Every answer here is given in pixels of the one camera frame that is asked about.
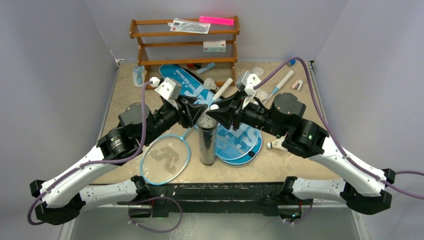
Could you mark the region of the black shuttlecock tube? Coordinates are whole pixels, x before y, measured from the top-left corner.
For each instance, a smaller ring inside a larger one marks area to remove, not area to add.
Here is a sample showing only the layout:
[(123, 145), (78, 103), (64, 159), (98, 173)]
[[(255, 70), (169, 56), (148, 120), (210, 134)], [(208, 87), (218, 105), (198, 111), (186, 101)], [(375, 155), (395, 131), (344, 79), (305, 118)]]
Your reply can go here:
[(197, 122), (199, 136), (200, 161), (205, 166), (212, 166), (216, 160), (217, 122), (203, 115)]

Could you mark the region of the clear tube lid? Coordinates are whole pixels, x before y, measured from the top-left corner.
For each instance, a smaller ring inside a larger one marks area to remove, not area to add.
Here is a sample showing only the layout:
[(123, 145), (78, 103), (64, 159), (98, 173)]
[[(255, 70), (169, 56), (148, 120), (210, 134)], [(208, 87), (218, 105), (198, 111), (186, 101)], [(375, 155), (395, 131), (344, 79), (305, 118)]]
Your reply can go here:
[(253, 74), (256, 74), (258, 77), (261, 77), (261, 76), (264, 75), (265, 71), (264, 71), (264, 69), (262, 67), (258, 67), (257, 66), (257, 67), (254, 67), (252, 69), (252, 73)]

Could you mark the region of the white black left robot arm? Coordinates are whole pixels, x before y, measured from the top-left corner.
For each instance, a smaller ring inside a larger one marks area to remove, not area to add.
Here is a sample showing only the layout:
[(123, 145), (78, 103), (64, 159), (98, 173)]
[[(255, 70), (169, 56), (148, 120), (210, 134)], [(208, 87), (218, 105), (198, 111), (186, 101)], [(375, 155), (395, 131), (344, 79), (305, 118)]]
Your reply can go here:
[(34, 180), (34, 197), (27, 213), (29, 224), (62, 225), (89, 209), (112, 203), (142, 205), (150, 197), (147, 182), (141, 176), (109, 184), (95, 185), (94, 180), (123, 166), (143, 152), (175, 124), (193, 127), (207, 108), (195, 97), (180, 95), (174, 103), (164, 100), (154, 111), (143, 102), (135, 102), (119, 115), (119, 123), (95, 146), (63, 173), (50, 180)]

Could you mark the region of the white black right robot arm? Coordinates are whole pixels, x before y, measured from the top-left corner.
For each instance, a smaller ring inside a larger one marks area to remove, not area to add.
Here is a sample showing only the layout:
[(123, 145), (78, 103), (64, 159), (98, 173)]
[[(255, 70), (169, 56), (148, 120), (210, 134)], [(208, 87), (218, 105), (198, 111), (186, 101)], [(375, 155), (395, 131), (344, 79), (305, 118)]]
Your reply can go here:
[(337, 147), (327, 130), (304, 119), (306, 105), (289, 92), (276, 95), (270, 108), (245, 104), (245, 94), (237, 91), (212, 104), (207, 115), (226, 129), (248, 125), (281, 140), (289, 153), (314, 161), (337, 174), (334, 180), (312, 180), (289, 176), (280, 196), (288, 204), (296, 200), (323, 199), (346, 204), (351, 210), (374, 215), (391, 207), (392, 195), (386, 191), (395, 181), (390, 168), (368, 165), (343, 148)]

